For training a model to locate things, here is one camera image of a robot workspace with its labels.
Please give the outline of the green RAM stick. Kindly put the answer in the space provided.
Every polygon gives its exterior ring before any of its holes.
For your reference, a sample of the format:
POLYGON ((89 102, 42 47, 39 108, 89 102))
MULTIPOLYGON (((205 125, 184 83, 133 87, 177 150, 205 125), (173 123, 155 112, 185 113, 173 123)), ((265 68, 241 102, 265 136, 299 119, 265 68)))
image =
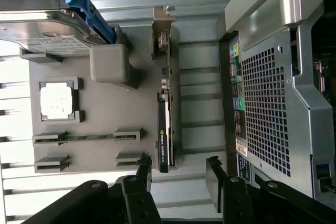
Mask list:
POLYGON ((59 140, 60 141, 84 141, 84 140, 110 140, 110 139, 115 139, 113 134, 110 135, 82 135, 82 136, 72 136, 72 135, 67 135, 61 137, 59 140))

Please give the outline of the grey plastic parts rack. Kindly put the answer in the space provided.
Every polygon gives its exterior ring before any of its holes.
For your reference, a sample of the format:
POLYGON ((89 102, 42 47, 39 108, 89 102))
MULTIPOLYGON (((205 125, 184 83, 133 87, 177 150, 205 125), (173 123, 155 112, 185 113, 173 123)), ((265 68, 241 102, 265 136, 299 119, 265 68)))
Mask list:
MULTIPOLYGON (((152 28, 119 28, 116 45, 95 46, 80 57, 29 62, 32 141, 36 173, 134 169, 142 155, 158 168, 157 93, 164 59, 152 59, 152 28), (72 88, 73 113, 44 120, 40 90, 46 83, 72 88), (110 135, 110 140, 60 141, 63 136, 110 135)), ((183 162, 179 31, 171 27, 172 137, 174 171, 183 162)))

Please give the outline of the open grey PC case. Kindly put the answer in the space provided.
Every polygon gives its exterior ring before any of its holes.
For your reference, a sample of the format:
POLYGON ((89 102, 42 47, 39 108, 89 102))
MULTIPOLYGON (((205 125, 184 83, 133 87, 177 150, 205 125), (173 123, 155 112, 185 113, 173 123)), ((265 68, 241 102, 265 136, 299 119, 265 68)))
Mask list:
POLYGON ((216 28, 228 169, 336 210, 336 0, 230 0, 216 28))

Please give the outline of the silver CPU chip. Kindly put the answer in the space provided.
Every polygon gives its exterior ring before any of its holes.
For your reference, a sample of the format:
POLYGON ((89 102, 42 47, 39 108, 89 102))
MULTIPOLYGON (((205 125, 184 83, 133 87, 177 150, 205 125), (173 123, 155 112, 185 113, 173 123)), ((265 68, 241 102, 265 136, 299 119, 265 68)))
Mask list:
POLYGON ((73 113, 72 88, 66 82, 46 83, 40 90, 40 110, 44 120, 65 120, 73 113))

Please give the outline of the hard disk in blue caddy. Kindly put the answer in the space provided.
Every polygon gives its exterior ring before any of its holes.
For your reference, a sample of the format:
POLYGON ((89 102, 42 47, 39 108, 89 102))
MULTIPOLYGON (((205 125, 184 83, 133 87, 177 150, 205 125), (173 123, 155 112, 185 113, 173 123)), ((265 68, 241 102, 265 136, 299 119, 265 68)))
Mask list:
POLYGON ((31 53, 84 56, 116 39, 91 0, 0 0, 0 40, 31 53))

